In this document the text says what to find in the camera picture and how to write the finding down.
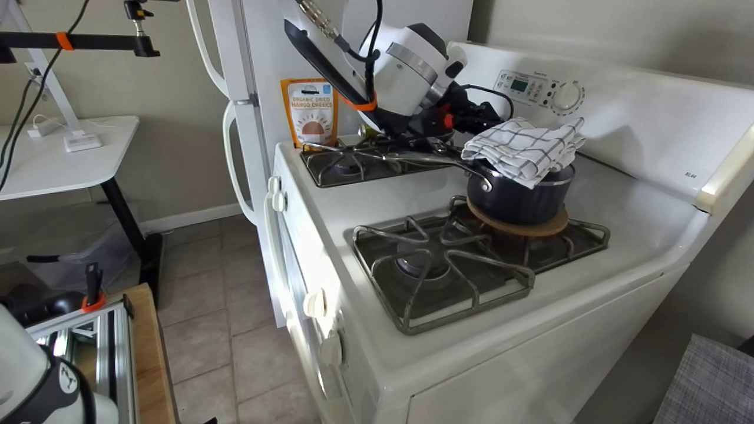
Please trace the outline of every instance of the refrigerator handle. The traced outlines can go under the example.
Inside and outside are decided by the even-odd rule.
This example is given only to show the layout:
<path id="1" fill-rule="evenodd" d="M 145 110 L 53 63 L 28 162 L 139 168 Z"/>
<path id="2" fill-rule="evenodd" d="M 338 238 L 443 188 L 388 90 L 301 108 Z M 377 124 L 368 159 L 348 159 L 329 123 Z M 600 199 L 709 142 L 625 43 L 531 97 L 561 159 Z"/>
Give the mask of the refrigerator handle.
<path id="1" fill-rule="evenodd" d="M 196 0 L 186 0 L 186 11 L 187 11 L 187 22 L 190 22 L 190 34 L 193 34 L 193 40 L 196 40 L 196 48 L 197 48 L 197 55 L 206 68 L 206 75 L 210 80 L 215 82 L 215 87 L 229 97 L 229 86 L 226 86 L 226 77 L 217 71 L 217 66 L 212 63 L 210 55 L 206 55 L 206 38 L 204 38 L 204 30 L 197 22 L 197 11 L 196 11 Z"/>
<path id="2" fill-rule="evenodd" d="M 232 193 L 236 193 L 236 201 L 238 201 L 243 218 L 249 219 L 252 225 L 256 225 L 253 207 L 243 195 L 240 183 L 238 183 L 238 169 L 236 169 L 236 161 L 232 161 L 232 137 L 230 137 L 232 123 L 236 123 L 236 106 L 229 101 L 229 106 L 222 115 L 222 144 L 224 144 L 224 153 L 226 153 L 229 180 L 230 180 L 230 186 L 232 186 Z"/>

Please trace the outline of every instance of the gas stove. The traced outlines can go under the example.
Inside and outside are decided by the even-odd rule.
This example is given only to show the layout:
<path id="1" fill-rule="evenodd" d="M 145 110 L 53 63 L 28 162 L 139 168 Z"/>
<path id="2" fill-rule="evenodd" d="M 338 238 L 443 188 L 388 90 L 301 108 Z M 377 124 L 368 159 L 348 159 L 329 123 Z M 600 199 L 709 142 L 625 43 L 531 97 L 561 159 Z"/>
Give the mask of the gas stove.
<path id="1" fill-rule="evenodd" d="M 390 142 L 361 142 L 355 146 L 315 146 L 311 150 L 301 150 L 301 161 L 317 188 L 335 188 L 445 168 L 432 162 L 384 162 L 377 159 L 390 150 Z"/>
<path id="2" fill-rule="evenodd" d="M 500 233 L 478 221 L 464 199 L 450 212 L 405 218 L 354 232 L 370 280 L 405 335 L 528 296 L 534 273 L 607 247 L 609 232 L 570 219 L 546 238 Z"/>

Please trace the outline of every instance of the patterned towel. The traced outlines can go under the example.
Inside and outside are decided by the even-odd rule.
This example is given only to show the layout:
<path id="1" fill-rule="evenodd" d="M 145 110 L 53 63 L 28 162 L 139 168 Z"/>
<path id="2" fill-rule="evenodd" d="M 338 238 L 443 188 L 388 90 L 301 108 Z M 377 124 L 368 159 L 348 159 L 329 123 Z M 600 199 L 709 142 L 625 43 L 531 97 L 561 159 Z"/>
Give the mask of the patterned towel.
<path id="1" fill-rule="evenodd" d="M 583 117 L 563 127 L 534 127 L 523 117 L 495 124 L 469 140 L 462 161 L 488 161 L 496 172 L 534 188 L 549 172 L 557 172 L 574 161 L 574 150 L 583 146 Z"/>

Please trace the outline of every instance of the power cord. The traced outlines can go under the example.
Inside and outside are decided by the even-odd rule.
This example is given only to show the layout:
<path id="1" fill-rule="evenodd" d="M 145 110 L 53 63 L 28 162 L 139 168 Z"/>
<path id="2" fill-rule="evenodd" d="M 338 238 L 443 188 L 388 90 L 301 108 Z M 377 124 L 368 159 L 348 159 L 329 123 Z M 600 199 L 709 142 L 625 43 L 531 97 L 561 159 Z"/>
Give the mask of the power cord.
<path id="1" fill-rule="evenodd" d="M 72 18 L 72 24 L 70 24 L 68 30 L 66 30 L 68 35 L 70 35 L 70 34 L 77 28 L 77 24 L 83 22 L 86 7 L 90 7 L 90 0 L 83 0 L 83 4 L 79 4 L 79 9 L 77 9 L 77 16 Z M 13 123 L 11 123 L 11 127 L 10 127 L 10 133 L 6 133 L 4 142 L 1 142 L 1 148 L 0 148 L 0 168 L 1 168 L 0 192 L 1 192 L 4 183 L 6 183 L 6 174 L 10 174 L 10 168 L 11 168 L 11 162 L 13 162 L 13 153 L 15 153 L 19 137 L 21 137 L 28 117 L 33 115 L 33 110 L 34 110 L 38 103 L 39 103 L 39 100 L 41 100 L 41 94 L 44 94 L 44 87 L 46 87 L 46 75 L 48 75 L 52 66 L 57 63 L 57 60 L 61 57 L 61 51 L 64 51 L 64 50 L 57 50 L 57 51 L 52 55 L 52 60 L 48 60 L 41 77 L 39 77 L 38 94 L 33 97 L 30 106 L 25 108 L 25 114 L 23 114 L 23 117 L 21 117 L 21 123 L 19 123 L 19 115 L 21 115 L 21 110 L 23 110 L 23 106 L 25 106 L 25 97 L 28 97 L 28 90 L 30 90 L 34 75 L 28 77 L 28 82 L 25 82 L 25 87 L 23 87 L 23 94 L 21 94 L 21 101 L 19 101 Z"/>
<path id="2" fill-rule="evenodd" d="M 381 27 L 381 0 L 377 0 L 377 18 L 375 18 L 375 30 L 371 30 L 370 50 L 368 50 L 368 62 L 364 62 L 368 100 L 370 101 L 375 101 L 375 62 L 377 62 L 375 44 L 377 44 L 379 27 Z"/>
<path id="3" fill-rule="evenodd" d="M 481 87 L 481 86 L 462 86 L 464 90 L 476 90 L 476 91 L 488 91 L 488 94 L 495 94 L 495 97 L 502 97 L 506 103 L 509 103 L 509 117 L 515 115 L 515 106 L 514 106 L 514 100 L 504 91 L 496 91 L 496 90 L 488 90 L 488 87 Z"/>

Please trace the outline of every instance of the orange item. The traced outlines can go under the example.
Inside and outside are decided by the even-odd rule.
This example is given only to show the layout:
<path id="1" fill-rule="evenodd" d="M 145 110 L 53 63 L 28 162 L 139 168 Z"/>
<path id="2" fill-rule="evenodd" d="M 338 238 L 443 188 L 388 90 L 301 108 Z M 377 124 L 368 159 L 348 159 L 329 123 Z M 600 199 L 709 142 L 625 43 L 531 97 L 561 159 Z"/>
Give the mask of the orange item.
<path id="1" fill-rule="evenodd" d="M 79 312 L 85 314 L 91 314 L 91 312 L 99 312 L 109 303 L 109 296 L 105 295 L 99 295 L 99 301 L 90 303 L 86 296 L 79 301 Z"/>
<path id="2" fill-rule="evenodd" d="M 296 148 L 336 144 L 338 101 L 322 77 L 279 80 L 288 129 Z"/>
<path id="3" fill-rule="evenodd" d="M 371 114 L 377 110 L 377 97 L 370 103 L 354 103 L 345 97 L 342 97 L 351 108 L 361 110 L 361 114 Z"/>
<path id="4" fill-rule="evenodd" d="M 445 114 L 445 115 L 443 115 L 443 127 L 445 127 L 445 129 L 453 129 L 453 127 L 454 127 L 454 115 L 453 115 L 453 114 Z"/>
<path id="5" fill-rule="evenodd" d="M 53 38 L 57 38 L 57 44 L 59 44 L 61 50 L 72 51 L 72 43 L 70 43 L 70 38 L 68 38 L 68 34 L 53 34 Z"/>

